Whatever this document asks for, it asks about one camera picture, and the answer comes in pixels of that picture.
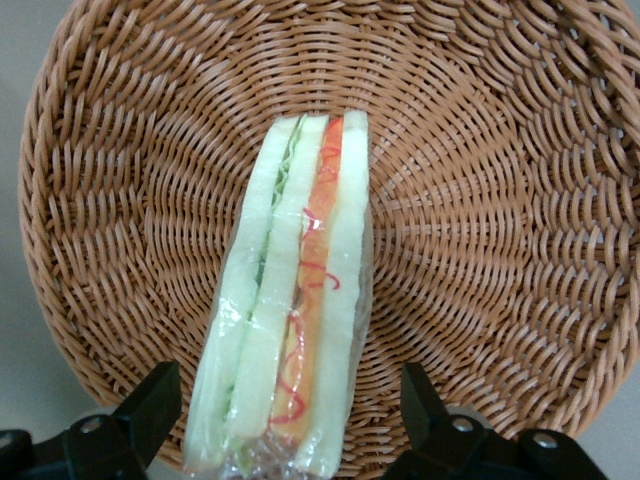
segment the wicker basket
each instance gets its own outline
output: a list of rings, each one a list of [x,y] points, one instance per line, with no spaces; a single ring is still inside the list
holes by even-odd
[[[375,299],[341,476],[405,448],[400,367],[502,434],[577,434],[638,357],[640,30],[561,1],[76,1],[26,114],[31,276],[85,388],[163,359],[184,415],[277,115],[369,113]]]

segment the gray surface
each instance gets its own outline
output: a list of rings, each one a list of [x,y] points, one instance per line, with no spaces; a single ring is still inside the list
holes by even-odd
[[[42,320],[22,254],[16,200],[19,142],[33,79],[68,0],[0,0],[0,429],[42,441],[95,407]],[[640,1],[632,2],[640,12]],[[640,368],[579,442],[611,479],[640,478]],[[175,479],[164,465],[151,477]]]

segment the plastic wrap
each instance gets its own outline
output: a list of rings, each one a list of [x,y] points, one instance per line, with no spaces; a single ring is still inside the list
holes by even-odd
[[[254,166],[190,405],[198,478],[330,478],[372,303],[366,115],[279,118]]]

